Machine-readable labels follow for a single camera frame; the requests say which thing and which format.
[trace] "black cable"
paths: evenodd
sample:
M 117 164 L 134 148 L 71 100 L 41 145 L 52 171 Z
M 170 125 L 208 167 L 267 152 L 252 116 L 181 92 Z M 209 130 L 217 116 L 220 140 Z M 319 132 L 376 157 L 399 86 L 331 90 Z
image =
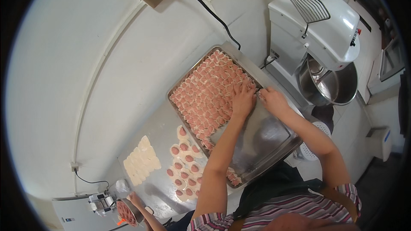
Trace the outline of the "black cable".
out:
M 86 181 L 86 180 L 84 180 L 84 179 L 82 179 L 82 178 L 79 177 L 79 175 L 77 174 L 77 169 L 74 169 L 74 172 L 76 173 L 76 176 L 77 176 L 79 179 L 81 179 L 82 181 L 84 181 L 84 182 L 86 182 L 86 183 L 89 183 L 89 184 L 106 182 L 106 183 L 107 183 L 107 188 L 106 188 L 106 190 L 104 191 L 104 193 L 106 193 L 106 192 L 109 190 L 110 184 L 109 184 L 107 181 L 103 180 L 103 181 L 96 181 L 96 182 L 88 182 L 88 181 Z
M 269 61 L 269 62 L 267 63 L 267 58 L 264 59 L 264 65 L 263 65 L 263 67 L 260 68 L 261 70 L 264 69 L 265 67 L 267 67 L 267 65 L 269 65 L 269 64 L 272 63 L 272 62 L 274 62 L 274 61 L 277 59 L 276 57 L 274 57 L 271 61 Z
M 210 8 L 208 8 L 208 6 L 203 2 L 203 0 L 198 0 L 198 2 L 200 2 L 200 4 L 215 18 L 217 19 L 217 21 L 219 21 L 221 24 L 223 24 L 224 28 L 226 29 L 227 33 L 229 34 L 229 37 L 238 45 L 238 49 L 241 48 L 240 43 L 238 43 L 233 36 L 230 33 L 229 28 L 227 27 L 227 25 L 223 22 L 223 20 L 221 20 Z
M 115 231 L 115 230 L 118 230 L 118 229 L 120 229 L 120 228 L 122 228 L 122 227 L 125 227 L 125 226 L 128 226 L 128 224 L 125 223 L 124 225 L 119 226 L 119 227 L 116 227 L 116 228 L 113 228 L 113 229 L 110 229 L 109 231 Z

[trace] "power cord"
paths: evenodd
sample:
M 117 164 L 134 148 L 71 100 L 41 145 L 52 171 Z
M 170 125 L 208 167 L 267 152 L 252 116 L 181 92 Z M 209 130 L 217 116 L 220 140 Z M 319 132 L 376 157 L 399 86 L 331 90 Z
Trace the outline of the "power cord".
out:
M 265 67 L 267 67 L 267 65 L 269 65 L 269 64 L 272 63 L 272 62 L 274 62 L 276 59 L 277 59 L 276 57 L 272 58 L 271 56 L 268 56 L 267 58 L 264 59 L 264 65 L 263 65 L 263 67 L 261 67 L 260 69 L 261 69 L 261 70 L 264 69 Z
M 76 173 L 76 176 L 77 176 L 79 179 L 81 179 L 82 181 L 84 181 L 84 182 L 86 182 L 86 183 L 89 183 L 89 184 L 106 182 L 106 183 L 107 183 L 107 188 L 106 188 L 106 190 L 104 191 L 104 193 L 106 193 L 106 192 L 109 190 L 110 184 L 109 184 L 107 181 L 103 180 L 103 181 L 96 181 L 96 182 L 88 182 L 88 181 L 86 181 L 86 180 L 84 180 L 84 179 L 82 179 L 82 178 L 79 177 L 79 175 L 77 174 L 77 169 L 74 169 L 74 172 Z
M 210 8 L 208 8 L 208 6 L 203 2 L 203 0 L 198 0 L 198 2 L 200 2 L 200 4 L 215 18 L 217 19 L 217 21 L 219 21 L 224 28 L 226 29 L 227 33 L 229 34 L 229 37 L 238 45 L 238 49 L 241 48 L 240 43 L 238 43 L 233 36 L 230 33 L 229 28 L 227 27 L 227 25 L 223 22 L 223 20 L 221 20 Z

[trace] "white plastic basket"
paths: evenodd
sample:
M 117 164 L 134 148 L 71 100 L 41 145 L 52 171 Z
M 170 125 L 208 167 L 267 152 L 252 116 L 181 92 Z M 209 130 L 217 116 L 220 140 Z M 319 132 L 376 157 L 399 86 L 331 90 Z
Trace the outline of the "white plastic basket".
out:
M 327 136 L 331 137 L 330 129 L 327 125 L 322 121 L 314 121 L 312 124 L 316 125 L 320 130 L 327 134 Z M 295 151 L 293 156 L 298 160 L 303 161 L 315 161 L 318 160 L 318 157 L 313 154 L 313 152 L 308 149 L 305 143 L 302 143 L 300 147 L 298 147 Z

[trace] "stainless steel mixing bowl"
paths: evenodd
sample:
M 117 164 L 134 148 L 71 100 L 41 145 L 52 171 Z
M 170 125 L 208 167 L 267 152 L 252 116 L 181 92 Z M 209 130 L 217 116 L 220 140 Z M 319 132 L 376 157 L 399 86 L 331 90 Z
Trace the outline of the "stainless steel mixing bowl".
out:
M 128 199 L 123 199 L 121 198 L 120 201 L 122 201 L 131 211 L 133 216 L 136 218 L 137 223 L 140 223 L 143 221 L 144 217 L 143 214 L 137 209 L 136 206 L 134 206 Z
M 301 94 L 317 106 L 346 105 L 350 103 L 358 89 L 357 70 L 354 63 L 344 69 L 326 74 L 324 69 L 319 72 L 318 63 L 308 58 L 301 65 L 298 86 Z

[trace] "stainless steel tray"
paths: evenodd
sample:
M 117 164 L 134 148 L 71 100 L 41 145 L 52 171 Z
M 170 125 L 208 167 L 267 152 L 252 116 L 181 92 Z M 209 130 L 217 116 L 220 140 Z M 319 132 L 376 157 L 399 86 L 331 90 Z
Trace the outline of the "stainless steel tray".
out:
M 244 66 L 235 57 L 221 48 L 221 45 L 213 46 L 193 67 L 190 68 L 190 70 L 186 74 L 184 74 L 174 84 L 174 86 L 167 94 L 167 99 L 173 106 L 177 115 L 182 120 L 186 130 L 191 134 L 192 139 L 197 143 L 199 148 L 202 149 L 207 157 L 210 156 L 208 150 L 202 146 L 200 140 L 191 131 L 190 125 L 184 120 L 184 117 L 178 110 L 177 106 L 170 100 L 170 95 L 172 95 L 173 91 L 176 90 L 181 85 L 181 83 L 217 49 L 220 52 L 228 55 L 235 64 L 241 67 L 243 71 L 252 80 L 254 80 L 257 88 L 263 88 L 262 85 L 260 85 L 260 83 L 247 71 L 246 68 L 244 68 Z M 214 144 L 218 141 L 227 125 L 228 123 L 222 125 L 219 130 L 217 130 L 210 136 L 210 140 Z M 241 177 L 242 183 L 234 186 L 227 179 L 228 186 L 234 189 L 241 188 L 247 185 L 247 183 L 249 183 L 255 177 L 262 174 L 273 164 L 275 164 L 275 162 L 270 160 L 273 160 L 277 152 L 282 150 L 288 144 L 288 142 L 293 139 L 291 134 L 294 134 L 294 132 L 291 131 L 277 118 L 268 113 L 260 100 L 257 100 L 256 107 L 247 118 L 243 130 L 239 135 L 239 138 L 235 145 L 234 156 L 230 163 L 230 167 L 232 167 L 237 175 Z

